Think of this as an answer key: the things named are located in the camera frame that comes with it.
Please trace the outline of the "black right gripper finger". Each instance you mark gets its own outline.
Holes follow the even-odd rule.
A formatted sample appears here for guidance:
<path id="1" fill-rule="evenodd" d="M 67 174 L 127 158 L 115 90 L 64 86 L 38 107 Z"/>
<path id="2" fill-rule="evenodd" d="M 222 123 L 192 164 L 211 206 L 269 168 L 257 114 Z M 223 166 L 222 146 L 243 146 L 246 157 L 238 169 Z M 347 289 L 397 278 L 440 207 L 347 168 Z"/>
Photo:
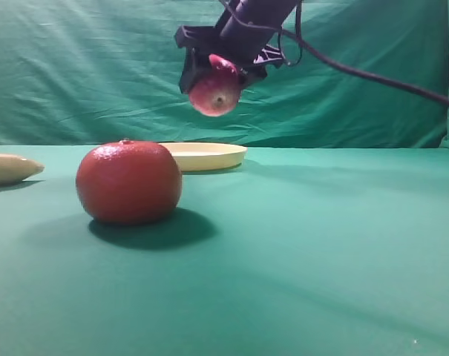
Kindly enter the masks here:
<path id="1" fill-rule="evenodd" d="M 238 68 L 238 78 L 241 89 L 246 89 L 263 81 L 267 77 L 264 65 L 250 65 Z"/>

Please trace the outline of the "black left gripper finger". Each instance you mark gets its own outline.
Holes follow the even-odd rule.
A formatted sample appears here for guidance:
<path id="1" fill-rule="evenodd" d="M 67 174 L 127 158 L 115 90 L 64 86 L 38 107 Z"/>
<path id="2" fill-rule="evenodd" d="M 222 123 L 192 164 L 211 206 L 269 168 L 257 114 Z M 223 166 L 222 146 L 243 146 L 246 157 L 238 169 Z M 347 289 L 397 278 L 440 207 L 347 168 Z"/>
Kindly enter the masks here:
<path id="1" fill-rule="evenodd" d="M 187 48 L 179 88 L 183 94 L 189 94 L 192 88 L 209 74 L 209 57 L 197 48 Z"/>

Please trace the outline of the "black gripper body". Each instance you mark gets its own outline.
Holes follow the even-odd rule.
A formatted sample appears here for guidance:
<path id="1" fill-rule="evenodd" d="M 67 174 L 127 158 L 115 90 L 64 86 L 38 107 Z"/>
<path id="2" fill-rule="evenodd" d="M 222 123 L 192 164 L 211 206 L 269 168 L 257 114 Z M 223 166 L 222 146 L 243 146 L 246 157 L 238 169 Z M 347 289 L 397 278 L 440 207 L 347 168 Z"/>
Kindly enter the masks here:
<path id="1" fill-rule="evenodd" d="M 174 35 L 179 48 L 215 54 L 239 67 L 285 63 L 282 50 L 269 44 L 293 11 L 301 18 L 300 1 L 224 1 L 213 26 L 182 25 Z"/>

